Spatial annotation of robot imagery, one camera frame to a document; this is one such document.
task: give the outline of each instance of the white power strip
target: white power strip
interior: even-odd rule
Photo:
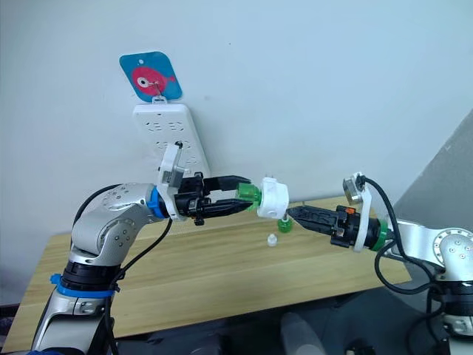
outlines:
[[[195,172],[202,172],[204,178],[211,176],[191,112],[186,105],[137,105],[133,117],[159,159],[163,159],[168,144],[181,141],[183,150],[180,165],[186,168],[184,176],[194,176]]]

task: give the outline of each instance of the blue tag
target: blue tag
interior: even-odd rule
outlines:
[[[162,95],[175,100],[183,95],[171,62],[161,52],[128,54],[120,57],[120,65],[135,89],[136,95],[145,102]]]

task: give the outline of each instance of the robotic arm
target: robotic arm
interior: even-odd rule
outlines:
[[[181,149],[176,143],[166,150],[156,186],[116,186],[97,208],[77,220],[64,273],[51,277],[56,288],[41,316],[32,350],[105,354],[106,301],[115,293],[111,283],[138,232],[146,224],[167,218],[191,217],[201,226],[206,218],[227,216],[253,205],[237,198],[213,203],[212,191],[235,190],[240,183],[251,182],[238,176],[203,178],[201,173],[183,178],[184,168],[178,165]]]
[[[369,249],[379,256],[433,266],[435,274],[430,286],[434,286],[433,299],[444,304],[442,319],[451,336],[449,351],[455,355],[471,354],[473,233],[462,228],[429,229],[397,220],[399,245],[391,223],[369,216],[371,194],[364,180],[361,173],[356,173],[343,182],[350,205],[363,203],[361,213],[345,206],[337,206],[335,211],[298,206],[288,209],[287,213],[302,227],[330,235],[334,245],[353,247],[357,252]]]

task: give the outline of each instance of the wall socket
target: wall socket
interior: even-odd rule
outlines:
[[[183,104],[137,105],[133,117],[153,153],[163,159],[168,144],[183,143],[180,165],[186,169],[185,177],[202,172],[209,178],[210,170],[192,121],[191,112]]]

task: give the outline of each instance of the wooden table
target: wooden table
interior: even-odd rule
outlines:
[[[308,205],[334,209],[342,197]],[[166,223],[145,227],[127,260],[147,247]],[[277,232],[275,220],[256,212],[210,219],[202,227],[191,220],[174,223],[169,235],[120,281],[112,315],[117,337],[146,333],[266,308],[315,300],[378,287],[375,253],[356,254],[330,245],[330,237],[295,225],[279,234],[275,247],[267,236]],[[3,351],[27,350],[53,290],[50,275],[67,263],[68,234],[51,238],[44,250]],[[394,283],[409,280],[402,263],[382,263]]]

